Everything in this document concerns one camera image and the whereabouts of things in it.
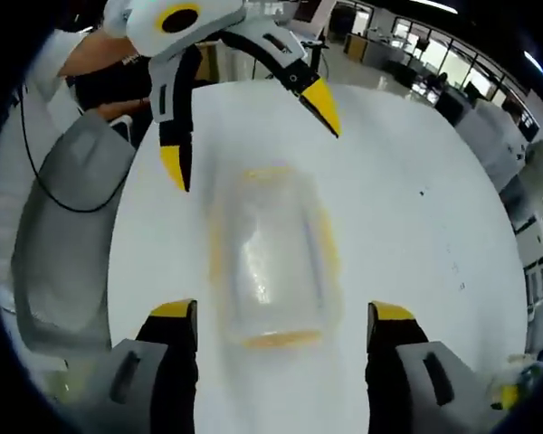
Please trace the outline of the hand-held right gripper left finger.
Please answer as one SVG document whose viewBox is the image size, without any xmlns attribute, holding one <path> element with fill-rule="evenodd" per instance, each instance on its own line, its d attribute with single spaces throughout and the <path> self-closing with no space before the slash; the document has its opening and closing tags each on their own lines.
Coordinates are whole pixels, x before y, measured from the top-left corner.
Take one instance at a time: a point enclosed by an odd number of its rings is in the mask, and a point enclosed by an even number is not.
<svg viewBox="0 0 543 434">
<path fill-rule="evenodd" d="M 109 433 L 193 433 L 197 302 L 154 308 L 135 339 L 110 352 Z"/>
</svg>

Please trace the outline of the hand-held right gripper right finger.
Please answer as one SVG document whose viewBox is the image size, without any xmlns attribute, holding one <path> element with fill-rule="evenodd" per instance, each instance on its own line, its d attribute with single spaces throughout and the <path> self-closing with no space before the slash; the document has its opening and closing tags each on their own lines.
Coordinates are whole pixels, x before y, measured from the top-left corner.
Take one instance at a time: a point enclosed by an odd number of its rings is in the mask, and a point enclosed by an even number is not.
<svg viewBox="0 0 543 434">
<path fill-rule="evenodd" d="M 370 433 L 465 433 L 467 365 L 407 309 L 367 306 Z"/>
</svg>

